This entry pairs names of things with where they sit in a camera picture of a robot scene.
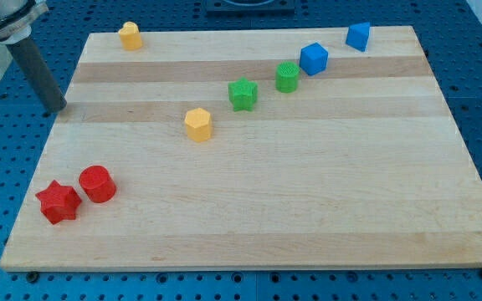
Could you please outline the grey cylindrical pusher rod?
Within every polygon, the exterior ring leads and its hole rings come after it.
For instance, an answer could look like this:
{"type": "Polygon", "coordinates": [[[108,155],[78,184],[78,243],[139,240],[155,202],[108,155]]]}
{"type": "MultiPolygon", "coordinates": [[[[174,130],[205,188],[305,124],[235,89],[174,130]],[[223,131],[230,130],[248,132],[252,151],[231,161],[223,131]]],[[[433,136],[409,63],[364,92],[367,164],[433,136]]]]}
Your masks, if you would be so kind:
{"type": "Polygon", "coordinates": [[[24,38],[7,45],[7,49],[46,111],[57,113],[64,109],[66,99],[33,39],[24,38]]]}

